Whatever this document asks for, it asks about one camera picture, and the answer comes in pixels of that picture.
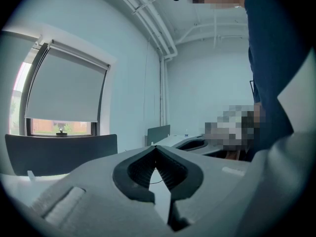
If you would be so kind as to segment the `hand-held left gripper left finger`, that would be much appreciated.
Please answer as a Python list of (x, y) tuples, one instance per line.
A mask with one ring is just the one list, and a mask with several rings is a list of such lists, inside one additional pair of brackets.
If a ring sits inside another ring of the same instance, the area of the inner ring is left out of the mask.
[(59, 236), (171, 236), (173, 231), (153, 203), (130, 200), (113, 181), (116, 165), (142, 151), (144, 148), (82, 164), (45, 190), (31, 209)]

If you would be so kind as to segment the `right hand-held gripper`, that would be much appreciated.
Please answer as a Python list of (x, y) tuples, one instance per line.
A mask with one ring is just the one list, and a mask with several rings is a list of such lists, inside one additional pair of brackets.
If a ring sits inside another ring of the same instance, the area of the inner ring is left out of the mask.
[(210, 152), (210, 145), (226, 151), (248, 151), (259, 140), (260, 126), (265, 121), (261, 104), (231, 105), (210, 122), (204, 136), (182, 140), (172, 147), (186, 152)]

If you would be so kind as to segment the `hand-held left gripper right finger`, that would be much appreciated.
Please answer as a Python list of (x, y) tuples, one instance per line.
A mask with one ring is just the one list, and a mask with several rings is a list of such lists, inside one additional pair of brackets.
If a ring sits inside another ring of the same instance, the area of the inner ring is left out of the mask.
[(157, 237), (233, 237), (242, 216), (235, 187), (250, 164), (156, 146), (160, 175), (171, 192), (169, 224)]

